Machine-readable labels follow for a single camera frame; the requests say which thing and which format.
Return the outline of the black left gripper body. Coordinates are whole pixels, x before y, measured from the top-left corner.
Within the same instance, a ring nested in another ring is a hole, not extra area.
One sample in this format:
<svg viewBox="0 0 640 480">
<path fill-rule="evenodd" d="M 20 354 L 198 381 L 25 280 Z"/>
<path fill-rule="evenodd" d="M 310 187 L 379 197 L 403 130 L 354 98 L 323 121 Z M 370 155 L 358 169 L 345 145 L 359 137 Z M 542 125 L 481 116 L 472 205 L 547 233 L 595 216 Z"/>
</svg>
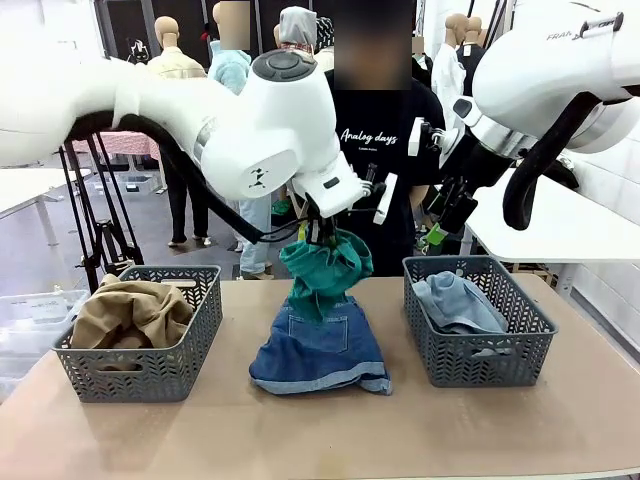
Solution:
<svg viewBox="0 0 640 480">
<path fill-rule="evenodd" d="M 329 215 L 323 212 L 320 205 L 310 194 L 305 195 L 303 210 L 306 212 L 306 216 L 310 222 L 317 221 L 319 224 L 333 222 L 335 217 L 335 214 Z"/>
</svg>

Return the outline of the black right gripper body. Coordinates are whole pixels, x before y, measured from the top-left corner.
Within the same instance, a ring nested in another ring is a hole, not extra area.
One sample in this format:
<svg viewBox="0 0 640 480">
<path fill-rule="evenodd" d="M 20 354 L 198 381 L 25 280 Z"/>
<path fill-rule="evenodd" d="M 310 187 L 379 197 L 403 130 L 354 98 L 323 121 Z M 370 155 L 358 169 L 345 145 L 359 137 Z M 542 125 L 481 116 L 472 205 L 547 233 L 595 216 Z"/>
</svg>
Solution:
<svg viewBox="0 0 640 480">
<path fill-rule="evenodd" d="M 470 195 L 492 187 L 510 167 L 510 158 L 496 154 L 472 134 L 464 134 L 442 166 L 444 184 L 461 184 Z"/>
</svg>

